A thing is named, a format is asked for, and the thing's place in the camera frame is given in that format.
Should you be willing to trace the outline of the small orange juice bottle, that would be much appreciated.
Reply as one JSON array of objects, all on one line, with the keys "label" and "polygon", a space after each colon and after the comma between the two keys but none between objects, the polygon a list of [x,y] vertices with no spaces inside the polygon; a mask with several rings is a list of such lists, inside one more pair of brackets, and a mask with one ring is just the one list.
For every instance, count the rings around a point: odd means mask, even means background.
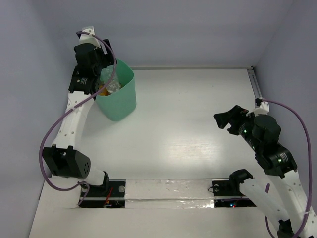
[{"label": "small orange juice bottle", "polygon": [[106,88],[104,88],[100,93],[99,93],[99,95],[100,96],[108,96],[108,95],[110,95],[111,93],[106,89]]}]

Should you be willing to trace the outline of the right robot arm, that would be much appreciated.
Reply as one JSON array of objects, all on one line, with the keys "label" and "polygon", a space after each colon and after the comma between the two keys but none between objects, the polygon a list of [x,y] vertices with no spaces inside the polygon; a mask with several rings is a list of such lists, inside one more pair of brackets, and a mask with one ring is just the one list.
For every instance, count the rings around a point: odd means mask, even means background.
[{"label": "right robot arm", "polygon": [[304,192],[293,155],[279,143],[281,128],[268,115],[268,102],[257,99],[256,105],[252,111],[235,105],[227,112],[215,114],[214,119],[220,129],[230,125],[228,132],[240,135],[251,147],[283,204],[275,202],[246,169],[231,173],[228,180],[213,181],[209,190],[216,197],[249,199],[264,213],[266,223],[274,226],[280,238],[315,238],[317,215],[311,206],[312,194]]}]

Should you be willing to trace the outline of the large clear water bottle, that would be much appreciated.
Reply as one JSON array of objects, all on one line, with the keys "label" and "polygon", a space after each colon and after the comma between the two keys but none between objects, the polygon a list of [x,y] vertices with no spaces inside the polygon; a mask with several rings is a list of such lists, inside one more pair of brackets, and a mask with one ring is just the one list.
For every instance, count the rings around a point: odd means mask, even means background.
[{"label": "large clear water bottle", "polygon": [[109,84],[107,85],[106,89],[111,94],[113,94],[113,93],[115,93],[115,92],[117,92],[118,90],[121,89],[121,84],[119,82],[119,79],[118,79],[118,76],[117,76],[116,73],[114,73],[114,76],[112,77],[112,80],[110,80],[112,72],[113,72],[113,66],[104,68],[101,71],[101,82],[102,82],[101,87],[103,87],[104,84],[107,84],[108,81],[109,81]]}]

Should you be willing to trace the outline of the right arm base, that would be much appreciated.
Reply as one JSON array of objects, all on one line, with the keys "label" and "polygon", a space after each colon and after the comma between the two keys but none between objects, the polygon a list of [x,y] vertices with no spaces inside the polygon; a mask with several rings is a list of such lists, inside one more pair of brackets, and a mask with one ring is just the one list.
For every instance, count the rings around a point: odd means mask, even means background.
[{"label": "right arm base", "polygon": [[246,170],[234,171],[229,179],[213,180],[208,189],[214,195],[215,208],[255,207],[255,204],[240,192],[240,184],[253,176]]}]

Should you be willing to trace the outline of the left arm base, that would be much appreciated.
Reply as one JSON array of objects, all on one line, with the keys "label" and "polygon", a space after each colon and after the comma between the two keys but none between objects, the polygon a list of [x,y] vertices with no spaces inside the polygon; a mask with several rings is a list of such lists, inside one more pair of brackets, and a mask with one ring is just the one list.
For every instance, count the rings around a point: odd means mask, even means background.
[{"label": "left arm base", "polygon": [[124,208],[126,180],[110,180],[106,187],[91,185],[87,196],[82,188],[79,207],[81,208]]}]

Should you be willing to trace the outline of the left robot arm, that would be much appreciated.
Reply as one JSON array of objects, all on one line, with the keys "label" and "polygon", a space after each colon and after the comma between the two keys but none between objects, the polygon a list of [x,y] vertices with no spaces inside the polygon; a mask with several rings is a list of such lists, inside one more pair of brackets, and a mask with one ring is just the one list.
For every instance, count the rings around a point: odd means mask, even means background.
[{"label": "left robot arm", "polygon": [[105,85],[101,82],[101,72],[104,68],[116,66],[117,63],[109,39],[104,39],[101,43],[105,46],[104,49],[84,41],[80,41],[80,44],[74,47],[77,65],[68,88],[65,114],[45,135],[47,138],[52,130],[60,125],[52,145],[46,147],[44,142],[40,145],[39,164],[42,175],[47,184],[59,191],[63,189],[52,184],[44,165],[47,165],[54,176],[78,179],[77,185],[84,191],[92,187],[99,196],[109,192],[107,173],[94,169],[90,158],[79,150],[88,112]]}]

